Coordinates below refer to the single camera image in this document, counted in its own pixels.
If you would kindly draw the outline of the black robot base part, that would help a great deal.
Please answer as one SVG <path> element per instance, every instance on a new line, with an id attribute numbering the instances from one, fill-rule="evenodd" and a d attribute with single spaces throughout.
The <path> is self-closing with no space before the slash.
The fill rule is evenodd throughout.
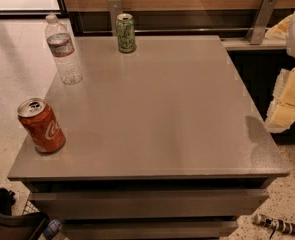
<path id="1" fill-rule="evenodd" d="M 0 240 L 38 240 L 49 225 L 43 212 L 13 215 L 14 193 L 0 188 Z"/>

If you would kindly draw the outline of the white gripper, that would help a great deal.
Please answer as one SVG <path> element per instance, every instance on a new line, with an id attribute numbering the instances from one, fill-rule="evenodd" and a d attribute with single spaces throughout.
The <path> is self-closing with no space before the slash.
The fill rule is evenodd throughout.
<path id="1" fill-rule="evenodd" d="M 265 33 L 269 40 L 286 39 L 286 50 L 295 58 L 295 11 Z M 265 127 L 270 133 L 282 133 L 295 122 L 295 67 L 282 69 L 276 78 L 273 100 L 267 110 Z"/>

